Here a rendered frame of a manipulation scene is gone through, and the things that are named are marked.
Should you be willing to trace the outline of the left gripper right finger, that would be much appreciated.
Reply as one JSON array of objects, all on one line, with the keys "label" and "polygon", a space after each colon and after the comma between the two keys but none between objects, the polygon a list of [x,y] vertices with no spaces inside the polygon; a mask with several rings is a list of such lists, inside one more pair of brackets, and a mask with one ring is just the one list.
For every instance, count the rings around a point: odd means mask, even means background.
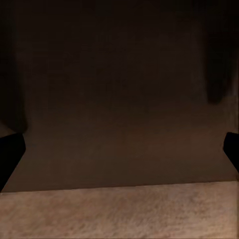
[{"label": "left gripper right finger", "polygon": [[223,150],[239,173],[239,134],[228,132]]}]

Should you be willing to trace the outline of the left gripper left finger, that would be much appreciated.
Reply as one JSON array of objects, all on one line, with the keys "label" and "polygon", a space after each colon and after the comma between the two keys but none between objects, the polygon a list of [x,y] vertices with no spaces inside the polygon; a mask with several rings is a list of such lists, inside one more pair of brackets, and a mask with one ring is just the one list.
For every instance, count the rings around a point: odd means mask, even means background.
[{"label": "left gripper left finger", "polygon": [[22,133],[0,138],[0,192],[26,151]]}]

